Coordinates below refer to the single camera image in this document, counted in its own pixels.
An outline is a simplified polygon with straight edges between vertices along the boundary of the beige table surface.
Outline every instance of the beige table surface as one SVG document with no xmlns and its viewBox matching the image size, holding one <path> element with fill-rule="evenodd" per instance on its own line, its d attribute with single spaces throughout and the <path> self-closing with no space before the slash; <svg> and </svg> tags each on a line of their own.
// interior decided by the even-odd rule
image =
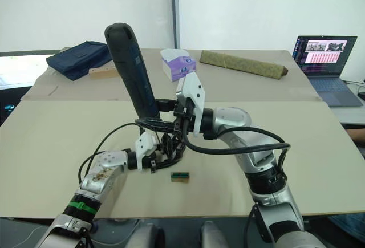
<svg viewBox="0 0 365 248">
<path fill-rule="evenodd" d="M 323 102 L 207 103 L 247 110 L 257 125 L 291 144 L 284 164 L 303 214 L 365 210 L 365 161 Z M 78 186 L 77 171 L 112 129 L 136 118 L 125 101 L 22 101 L 0 127 L 0 216 L 53 218 Z M 116 132 L 102 149 L 133 149 L 136 127 Z M 205 147 L 221 141 L 190 140 Z M 188 184 L 170 172 L 188 171 Z M 129 172 L 98 217 L 245 216 L 252 198 L 234 156 L 186 149 L 177 165 L 155 174 Z"/>
<path fill-rule="evenodd" d="M 163 72 L 160 50 L 141 50 L 155 98 L 175 99 L 176 82 Z M 282 79 L 229 70 L 197 62 L 197 73 L 207 93 L 206 101 L 321 101 L 288 51 L 220 50 L 243 58 L 285 66 Z M 199 61 L 201 51 L 189 50 Z M 121 77 L 92 80 L 86 75 L 71 81 L 52 68 L 41 75 L 22 100 L 130 100 Z"/>
</svg>

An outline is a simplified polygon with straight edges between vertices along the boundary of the person's arm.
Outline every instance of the person's arm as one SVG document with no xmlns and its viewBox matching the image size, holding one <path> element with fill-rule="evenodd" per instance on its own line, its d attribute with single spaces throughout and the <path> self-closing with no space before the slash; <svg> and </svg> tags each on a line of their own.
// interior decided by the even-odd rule
<svg viewBox="0 0 365 248">
<path fill-rule="evenodd" d="M 365 128 L 347 129 L 346 131 L 354 142 L 365 143 Z"/>
</svg>

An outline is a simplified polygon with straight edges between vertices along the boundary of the laptop keyboard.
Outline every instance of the laptop keyboard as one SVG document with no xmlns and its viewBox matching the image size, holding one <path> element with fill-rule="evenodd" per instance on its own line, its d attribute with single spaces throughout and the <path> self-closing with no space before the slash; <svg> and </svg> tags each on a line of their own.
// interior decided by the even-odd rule
<svg viewBox="0 0 365 248">
<path fill-rule="evenodd" d="M 347 86 L 340 79 L 310 79 L 317 92 L 347 91 Z"/>
</svg>

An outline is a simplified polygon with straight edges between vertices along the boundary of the laptop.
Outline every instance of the laptop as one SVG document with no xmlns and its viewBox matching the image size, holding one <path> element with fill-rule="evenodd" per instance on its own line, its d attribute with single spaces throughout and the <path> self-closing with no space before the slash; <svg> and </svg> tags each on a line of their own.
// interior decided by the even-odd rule
<svg viewBox="0 0 365 248">
<path fill-rule="evenodd" d="M 363 104 L 339 78 L 357 36 L 299 36 L 293 58 L 330 107 Z"/>
</svg>

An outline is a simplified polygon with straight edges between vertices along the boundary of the tissue box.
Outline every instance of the tissue box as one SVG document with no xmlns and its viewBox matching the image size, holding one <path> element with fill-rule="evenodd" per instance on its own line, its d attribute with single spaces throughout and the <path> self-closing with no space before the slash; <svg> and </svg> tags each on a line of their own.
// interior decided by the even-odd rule
<svg viewBox="0 0 365 248">
<path fill-rule="evenodd" d="M 163 70 L 170 81 L 176 81 L 186 74 L 196 71 L 196 61 L 189 56 L 186 50 L 168 48 L 161 50 Z"/>
</svg>

